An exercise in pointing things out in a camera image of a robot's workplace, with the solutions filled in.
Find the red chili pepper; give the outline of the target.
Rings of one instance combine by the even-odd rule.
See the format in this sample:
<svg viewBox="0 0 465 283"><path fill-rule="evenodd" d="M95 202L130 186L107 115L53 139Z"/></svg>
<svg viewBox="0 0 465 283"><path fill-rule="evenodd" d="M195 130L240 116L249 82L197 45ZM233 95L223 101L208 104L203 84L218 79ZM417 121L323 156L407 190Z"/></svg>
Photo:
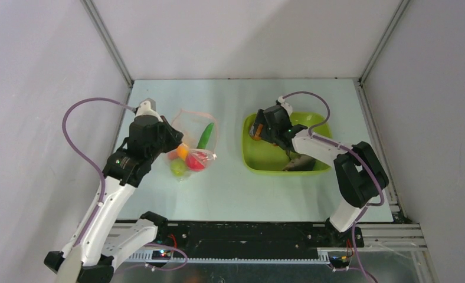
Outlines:
<svg viewBox="0 0 465 283"><path fill-rule="evenodd" d="M179 159L179 155L178 155L178 152L176 150L173 150L169 153L166 154L168 160L175 160L175 159Z"/></svg>

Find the green plastic bin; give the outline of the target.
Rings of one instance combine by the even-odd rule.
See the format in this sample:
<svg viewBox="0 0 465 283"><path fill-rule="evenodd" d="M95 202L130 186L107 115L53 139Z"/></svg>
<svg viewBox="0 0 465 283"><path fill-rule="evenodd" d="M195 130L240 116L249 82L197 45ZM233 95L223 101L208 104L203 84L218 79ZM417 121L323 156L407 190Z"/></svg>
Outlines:
<svg viewBox="0 0 465 283"><path fill-rule="evenodd" d="M291 159L297 157L297 154L291 152L287 156L281 148L274 146L265 141L255 141L250 135L250 127L254 122L256 113L247 116L243 123L242 129L242 156L245 166L253 173L260 175L272 176L310 176L326 173L331 170L331 167L319 160L312 171L306 172L284 172L282 169ZM314 124L320 123L324 117L317 113L311 112L294 112L290 116L292 124L302 124L310 127ZM332 138L332 133L329 124L324 124L315 129L315 132L328 138Z"/></svg>

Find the yellow orange mango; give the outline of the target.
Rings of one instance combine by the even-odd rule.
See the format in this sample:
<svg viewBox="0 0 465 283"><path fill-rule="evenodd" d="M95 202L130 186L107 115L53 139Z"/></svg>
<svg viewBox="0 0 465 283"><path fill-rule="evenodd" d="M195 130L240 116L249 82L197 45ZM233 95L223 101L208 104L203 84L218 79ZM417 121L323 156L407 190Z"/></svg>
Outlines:
<svg viewBox="0 0 465 283"><path fill-rule="evenodd" d="M189 147L185 144L185 143L181 143L177 148L176 148L176 154L177 156L185 161L186 160L186 157L188 155L188 152L189 152Z"/></svg>

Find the green pear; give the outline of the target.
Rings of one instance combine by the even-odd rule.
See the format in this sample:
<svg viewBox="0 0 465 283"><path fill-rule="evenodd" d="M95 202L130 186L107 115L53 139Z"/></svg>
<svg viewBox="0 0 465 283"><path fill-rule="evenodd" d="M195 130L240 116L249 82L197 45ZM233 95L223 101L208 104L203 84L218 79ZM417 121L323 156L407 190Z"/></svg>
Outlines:
<svg viewBox="0 0 465 283"><path fill-rule="evenodd" d="M187 165L182 159L171 160L170 169L172 174L177 177L184 176L188 171Z"/></svg>

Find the clear zip top bag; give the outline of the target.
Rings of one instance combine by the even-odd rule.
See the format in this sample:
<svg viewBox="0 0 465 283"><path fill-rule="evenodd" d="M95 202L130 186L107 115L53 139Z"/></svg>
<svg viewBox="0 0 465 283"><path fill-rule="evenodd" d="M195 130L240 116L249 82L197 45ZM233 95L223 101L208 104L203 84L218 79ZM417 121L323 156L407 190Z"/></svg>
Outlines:
<svg viewBox="0 0 465 283"><path fill-rule="evenodd" d="M201 137L202 132L204 131L205 127L210 124L214 123L214 129L212 132L212 135L210 137L210 140L208 142L207 148L206 149L197 149L197 144L198 141ZM197 112L197 111L189 111L189 110L180 110L179 113L176 115L176 117L172 120L171 126L178 131L182 132L184 134L182 138L182 143L185 143L189 147L189 152L204 152L208 155L208 163L207 167L210 167L213 162L217 159L217 154L215 153L215 148L218 143L218 122L213 117L212 115L208 113L203 113L203 112ZM168 160L166 157L167 164L170 169L170 162L171 160ZM191 177L193 174L196 174L199 172L193 172L188 169L187 173L184 176L174 176L178 181L183 181L185 179L188 179Z"/></svg>

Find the green cucumber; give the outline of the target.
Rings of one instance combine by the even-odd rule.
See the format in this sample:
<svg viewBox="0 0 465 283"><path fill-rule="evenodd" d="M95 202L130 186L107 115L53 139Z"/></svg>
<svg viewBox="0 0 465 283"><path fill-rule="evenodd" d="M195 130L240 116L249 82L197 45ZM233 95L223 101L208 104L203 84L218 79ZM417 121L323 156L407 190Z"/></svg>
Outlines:
<svg viewBox="0 0 465 283"><path fill-rule="evenodd" d="M207 145L208 145L208 142L209 142L210 137L212 135L214 126L215 126L214 123L210 123L205 127L205 129L202 132L201 137L200 137L200 139L198 141L197 149L206 149L207 148Z"/></svg>

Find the red apple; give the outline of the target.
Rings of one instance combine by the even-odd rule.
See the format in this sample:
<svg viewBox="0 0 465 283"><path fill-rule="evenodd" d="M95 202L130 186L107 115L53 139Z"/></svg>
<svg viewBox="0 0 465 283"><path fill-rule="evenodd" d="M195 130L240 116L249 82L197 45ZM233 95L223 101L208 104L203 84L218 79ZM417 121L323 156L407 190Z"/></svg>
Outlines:
<svg viewBox="0 0 465 283"><path fill-rule="evenodd" d="M208 155L204 152L188 153L185 163L187 168L193 172L203 171L207 167Z"/></svg>

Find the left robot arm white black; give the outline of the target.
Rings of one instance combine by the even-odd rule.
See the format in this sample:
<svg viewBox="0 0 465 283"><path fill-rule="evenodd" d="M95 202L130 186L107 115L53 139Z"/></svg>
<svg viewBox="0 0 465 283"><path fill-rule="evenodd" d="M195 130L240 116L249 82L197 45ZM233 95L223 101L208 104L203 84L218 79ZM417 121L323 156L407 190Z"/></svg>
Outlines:
<svg viewBox="0 0 465 283"><path fill-rule="evenodd" d="M162 153L176 149L183 134L164 118L143 115L134 118L129 135L109 156L100 174L100 187L87 215L69 243L47 254L44 264L57 274L57 282L110 282L128 257L146 244L163 245L169 238L167 218L144 213L115 241L108 235L127 200L133 195L152 163Z"/></svg>

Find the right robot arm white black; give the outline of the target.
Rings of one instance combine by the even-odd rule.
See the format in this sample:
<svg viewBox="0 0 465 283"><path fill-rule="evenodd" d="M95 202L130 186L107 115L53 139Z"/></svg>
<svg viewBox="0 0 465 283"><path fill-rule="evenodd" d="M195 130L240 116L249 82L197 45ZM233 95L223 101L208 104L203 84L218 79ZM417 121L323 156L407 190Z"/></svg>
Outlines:
<svg viewBox="0 0 465 283"><path fill-rule="evenodd" d="M383 190L389 179L369 143L347 145L315 133L312 127L293 124L290 113L280 104L259 109L250 133L257 140L311 157L334 169L341 201L325 231L332 246L341 246L349 239L348 230L368 207L384 204Z"/></svg>

